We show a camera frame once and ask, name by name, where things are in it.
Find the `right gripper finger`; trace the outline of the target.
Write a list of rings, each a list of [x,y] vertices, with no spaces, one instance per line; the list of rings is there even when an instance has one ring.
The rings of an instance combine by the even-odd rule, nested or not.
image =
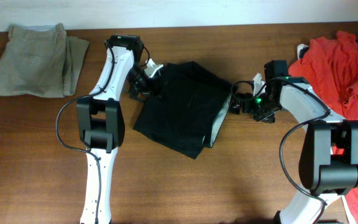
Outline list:
[[[236,93],[235,96],[238,98],[248,99],[250,98],[250,93]],[[241,100],[236,100],[235,98],[231,98],[228,112],[232,114],[248,113],[248,109],[246,104]]]
[[[264,123],[269,123],[272,124],[275,122],[275,115],[274,114],[270,114],[270,115],[266,115],[266,114],[262,114],[262,115],[253,115],[253,119],[256,122],[264,122]]]

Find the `black shorts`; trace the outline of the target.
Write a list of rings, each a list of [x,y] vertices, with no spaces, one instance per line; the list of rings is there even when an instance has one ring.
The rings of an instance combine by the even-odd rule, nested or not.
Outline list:
[[[231,83],[196,62],[168,63],[134,130],[196,159],[214,145],[227,115]]]

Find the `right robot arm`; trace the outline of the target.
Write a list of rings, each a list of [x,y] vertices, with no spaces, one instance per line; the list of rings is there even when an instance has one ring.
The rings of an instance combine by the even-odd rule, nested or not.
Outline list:
[[[275,214],[274,223],[318,223],[329,205],[358,188],[358,120],[331,110],[303,77],[271,78],[255,86],[252,96],[233,97],[255,104],[264,118],[287,110],[298,121],[279,146],[280,165],[296,194]],[[287,171],[283,152],[288,137],[299,129],[306,135],[297,184]]]

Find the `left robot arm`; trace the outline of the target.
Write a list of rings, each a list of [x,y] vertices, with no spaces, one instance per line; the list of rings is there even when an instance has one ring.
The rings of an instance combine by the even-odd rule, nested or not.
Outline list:
[[[160,69],[151,60],[140,63],[146,48],[136,35],[112,35],[105,44],[106,63],[96,86],[76,102],[80,140],[86,147],[88,163],[80,223],[112,222],[112,170],[125,135],[121,93],[128,84],[130,98],[141,101],[151,96],[152,83]]]

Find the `white garment under pile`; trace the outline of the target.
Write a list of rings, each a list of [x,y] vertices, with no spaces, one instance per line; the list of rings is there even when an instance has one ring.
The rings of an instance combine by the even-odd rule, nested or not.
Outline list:
[[[300,44],[297,46],[296,53],[297,53],[298,60],[304,57],[305,53],[307,53],[309,48],[310,48],[309,45],[306,44]]]

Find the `red shirt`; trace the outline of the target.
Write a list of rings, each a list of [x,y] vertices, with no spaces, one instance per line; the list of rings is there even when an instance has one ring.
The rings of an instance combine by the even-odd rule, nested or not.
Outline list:
[[[333,111],[358,120],[358,42],[354,34],[339,31],[333,40],[310,40],[309,49],[290,66],[289,73],[306,78]],[[346,200],[358,223],[358,188]]]

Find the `folded khaki shorts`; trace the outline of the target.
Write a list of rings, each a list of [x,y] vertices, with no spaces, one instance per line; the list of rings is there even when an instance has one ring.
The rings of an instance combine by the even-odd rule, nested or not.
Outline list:
[[[89,45],[87,40],[69,36],[61,23],[10,25],[0,58],[0,96],[74,95]]]

